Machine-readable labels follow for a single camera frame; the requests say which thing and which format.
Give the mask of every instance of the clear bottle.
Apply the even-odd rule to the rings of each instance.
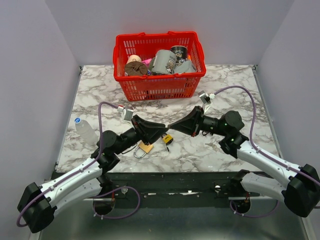
[[[89,145],[95,146],[99,141],[98,135],[86,120],[77,117],[74,120],[76,132]]]

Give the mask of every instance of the black can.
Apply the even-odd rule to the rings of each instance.
[[[173,46],[170,50],[176,56],[176,65],[180,66],[187,60],[188,49],[185,46]]]

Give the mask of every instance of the plastic basket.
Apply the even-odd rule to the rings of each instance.
[[[125,65],[130,55],[136,54],[142,60],[146,60],[153,58],[158,50],[169,50],[175,45],[187,47],[197,72],[125,76]],[[190,98],[201,77],[206,74],[204,51],[197,34],[193,31],[118,35],[113,50],[113,64],[114,79],[120,83],[128,101]]]

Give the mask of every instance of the gray wall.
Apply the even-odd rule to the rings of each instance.
[[[128,33],[196,31],[207,64],[257,64],[294,0],[45,0],[75,59],[112,62]]]
[[[43,0],[0,5],[0,239],[23,240],[17,205],[54,169],[79,67]]]
[[[257,73],[283,156],[320,174],[319,13],[319,0],[295,0]],[[320,239],[320,210],[310,217]]]

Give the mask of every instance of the marble tabletop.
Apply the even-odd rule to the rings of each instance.
[[[202,105],[198,97],[200,91],[213,93],[232,85],[247,88],[256,102],[257,118],[253,140],[263,149],[278,154],[251,67],[206,65],[206,69],[206,75],[201,78],[191,98],[129,102],[113,77],[112,65],[84,66],[60,159],[56,166],[57,172],[65,173],[72,170],[90,157],[96,149],[95,146],[86,144],[77,134],[74,119],[80,117],[87,120],[98,134],[98,104],[102,101],[131,106],[134,108],[134,114],[138,114],[141,118],[168,125],[186,116],[194,106]],[[230,110],[239,111],[245,124],[241,132],[248,136],[253,107],[249,96],[241,89],[229,89],[217,95],[207,115],[220,118]],[[104,131],[112,130],[121,134],[130,128],[121,120],[121,115],[116,109],[104,106],[101,112]],[[168,133],[173,137],[173,143],[168,146],[169,152],[159,139],[153,144],[154,148],[150,153],[143,158],[135,158],[133,151],[120,154],[120,163],[112,172],[221,172],[241,169],[259,171],[255,166],[223,153],[218,144],[222,139],[221,136],[199,134],[190,137],[174,130],[169,130]]]

